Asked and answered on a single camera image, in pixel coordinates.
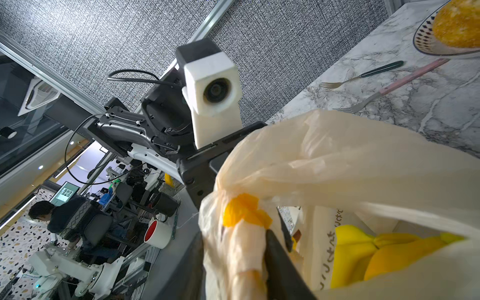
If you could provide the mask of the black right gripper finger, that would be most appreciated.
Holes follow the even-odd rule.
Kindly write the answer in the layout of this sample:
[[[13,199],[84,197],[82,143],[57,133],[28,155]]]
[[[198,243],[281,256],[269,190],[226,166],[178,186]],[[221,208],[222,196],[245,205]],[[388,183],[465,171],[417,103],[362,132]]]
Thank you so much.
[[[269,300],[316,300],[270,229],[266,231],[264,260],[268,273],[266,286]]]

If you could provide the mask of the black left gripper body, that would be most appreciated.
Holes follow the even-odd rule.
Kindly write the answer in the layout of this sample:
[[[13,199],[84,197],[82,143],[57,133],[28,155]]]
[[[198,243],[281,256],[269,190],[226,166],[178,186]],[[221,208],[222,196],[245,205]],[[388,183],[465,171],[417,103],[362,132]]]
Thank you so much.
[[[213,192],[216,176],[236,145],[265,126],[264,122],[255,122],[177,160],[179,175],[197,209],[200,208],[201,201]]]

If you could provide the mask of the yellow banana bunch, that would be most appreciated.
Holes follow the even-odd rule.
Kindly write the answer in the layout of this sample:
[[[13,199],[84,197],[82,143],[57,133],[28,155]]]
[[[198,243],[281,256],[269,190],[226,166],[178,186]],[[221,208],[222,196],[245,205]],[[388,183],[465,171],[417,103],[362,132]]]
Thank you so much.
[[[403,270],[447,245],[464,240],[449,232],[427,238],[398,232],[374,237],[352,225],[337,227],[335,235],[332,289]]]

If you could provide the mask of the cream plastic bag banana print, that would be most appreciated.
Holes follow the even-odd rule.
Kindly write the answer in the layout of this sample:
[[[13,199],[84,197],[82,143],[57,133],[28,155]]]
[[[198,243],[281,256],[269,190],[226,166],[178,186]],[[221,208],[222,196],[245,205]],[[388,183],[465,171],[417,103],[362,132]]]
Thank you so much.
[[[462,236],[396,272],[330,288],[336,228]],[[265,300],[266,231],[317,300],[477,300],[480,161],[420,134],[314,110],[245,137],[201,203],[209,300]]]

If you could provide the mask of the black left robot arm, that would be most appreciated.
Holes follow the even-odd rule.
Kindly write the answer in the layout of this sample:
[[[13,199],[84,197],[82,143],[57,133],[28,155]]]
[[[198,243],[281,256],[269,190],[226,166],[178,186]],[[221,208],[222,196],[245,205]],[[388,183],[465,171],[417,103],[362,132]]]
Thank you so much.
[[[144,95],[140,114],[114,97],[106,114],[87,121],[84,128],[116,156],[142,161],[182,182],[198,208],[214,190],[216,176],[235,146],[265,123],[255,122],[197,148],[190,109],[179,90],[180,72],[171,69],[161,81]]]

